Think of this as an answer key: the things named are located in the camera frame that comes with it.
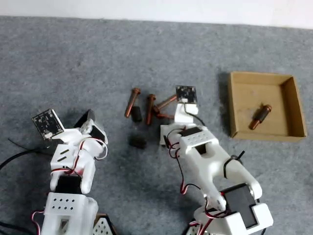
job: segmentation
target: black cylinder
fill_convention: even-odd
[[[133,106],[131,114],[132,114],[132,119],[134,122],[141,122],[142,121],[140,107]]]
[[[262,121],[266,118],[270,111],[271,107],[269,105],[263,106],[262,109],[255,116],[254,120],[258,120],[260,121],[260,123],[262,123]]]

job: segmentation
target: bolt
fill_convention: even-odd
[[[269,114],[269,112],[272,111],[272,107],[267,104],[264,105],[261,110],[256,114],[255,118],[253,119],[253,121],[250,124],[250,129],[254,130],[257,125],[259,125],[260,123],[262,123],[264,121],[264,119],[266,118],[266,116]]]
[[[172,95],[171,97],[169,97],[168,99],[166,99],[165,101],[162,101],[161,103],[153,106],[153,111],[156,113],[156,114],[159,114],[160,113],[160,109],[164,108],[165,106],[169,105],[171,102],[173,102],[174,100],[177,99],[177,95],[174,94]]]
[[[153,108],[153,102],[156,99],[155,94],[148,95],[148,109],[147,109],[147,118],[146,118],[146,124],[151,125],[152,121],[152,108]]]
[[[158,119],[164,119],[164,118],[168,118],[168,119],[174,119],[174,115],[168,115],[168,114],[157,114],[156,117]]]
[[[132,89],[132,94],[131,94],[131,97],[129,98],[127,109],[125,111],[125,117],[129,118],[129,115],[131,114],[132,107],[133,107],[135,100],[139,94],[140,94],[139,88],[135,87]]]

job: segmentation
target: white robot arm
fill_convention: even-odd
[[[88,110],[72,129],[65,129],[52,109],[33,118],[45,140],[60,139],[51,160],[51,181],[45,219],[38,235],[91,235],[98,211],[97,202],[86,197],[90,192],[95,161],[108,153],[106,133]]]
[[[218,139],[205,127],[193,123],[198,113],[193,87],[177,87],[180,102],[175,122],[161,126],[160,144],[166,144],[176,157],[184,159],[197,179],[207,203],[197,209],[194,218],[200,224],[199,231],[222,235],[248,235],[273,224],[266,204],[258,203],[262,188],[246,168],[226,153]],[[238,185],[219,192],[213,183],[216,176],[225,177]],[[237,194],[236,206],[233,206]],[[206,213],[208,207],[223,212],[223,218]]]

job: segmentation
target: black cable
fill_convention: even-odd
[[[10,141],[12,144],[16,145],[17,147],[20,147],[22,149],[25,149],[25,150],[31,150],[30,148],[26,148],[25,146],[13,141],[11,138],[8,138],[8,141]],[[47,155],[47,156],[53,156],[52,154],[49,154],[49,153],[44,153],[44,152],[41,152],[41,151],[37,151],[36,153],[40,153],[40,154],[43,154],[43,155]]]
[[[35,235],[29,229],[26,229],[26,228],[23,228],[23,227],[20,227],[20,226],[17,226],[17,225],[0,222],[0,226],[8,228],[8,229],[14,229],[14,230],[17,230],[17,231],[20,231],[20,232],[23,232],[23,233],[26,233],[26,234],[29,234],[29,235]]]
[[[228,164],[231,160],[237,160],[237,161],[239,161],[239,162],[242,164],[240,158],[244,155],[244,153],[245,153],[245,151],[242,151],[242,152],[239,154],[239,156],[231,155],[231,157],[224,163],[224,166],[223,166],[224,178],[227,179],[227,176],[226,176],[226,166],[227,166],[227,164]]]
[[[11,161],[13,161],[14,159],[21,157],[23,155],[29,154],[29,153],[36,153],[36,151],[40,150],[40,148],[36,148],[36,149],[30,149],[30,150],[26,150],[24,152],[15,154],[14,156],[8,158],[7,160],[5,160],[3,163],[0,164],[0,170],[2,170],[2,168],[4,168],[8,163],[10,163]],[[17,225],[13,225],[13,224],[7,224],[4,222],[0,221],[0,226],[5,227],[5,228],[9,228],[9,229],[14,229],[23,233],[27,233],[29,235],[35,235],[34,233],[32,233],[30,230],[17,226]]]
[[[261,235],[264,235],[266,229],[263,229],[262,232],[261,232]]]
[[[18,154],[15,154],[14,156],[8,158],[7,160],[5,160],[3,163],[0,164],[0,170],[2,168],[4,168],[8,163],[10,163],[11,161],[13,161],[14,159],[18,158],[18,157],[21,157],[25,154],[28,154],[28,153],[36,153],[36,151],[40,150],[39,148],[36,148],[36,149],[30,149],[30,150],[26,150],[24,152],[21,152],[21,153],[18,153]]]
[[[180,148],[178,148],[178,149],[175,151],[175,159],[176,159],[176,161],[177,161],[177,163],[178,163],[179,170],[180,170],[180,173],[181,173],[181,178],[182,178],[181,181],[182,181],[182,183],[184,183],[184,182],[185,182],[184,174],[183,174],[183,172],[182,172],[182,168],[181,168],[180,162],[179,162],[179,160],[178,160],[178,156],[177,156],[177,153],[178,153],[179,150],[180,150]],[[194,186],[194,187],[196,187],[197,189],[201,190],[201,188],[200,188],[199,186],[197,186],[197,185],[195,185],[195,184],[191,184],[191,183],[186,184],[186,185],[184,186],[184,188],[187,188],[188,186]]]
[[[201,122],[201,124],[203,126],[206,126],[204,121],[202,121],[202,119],[200,117],[198,117],[197,115],[194,115],[194,114],[191,114],[189,112],[186,111],[186,103],[184,103],[184,110],[185,110],[185,113],[189,114],[190,116],[193,116],[194,118],[198,119],[199,122]]]

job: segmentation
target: cardboard box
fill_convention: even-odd
[[[234,71],[228,81],[231,137],[246,140],[299,141],[307,136],[299,90],[292,75]],[[255,130],[256,111],[272,111]]]

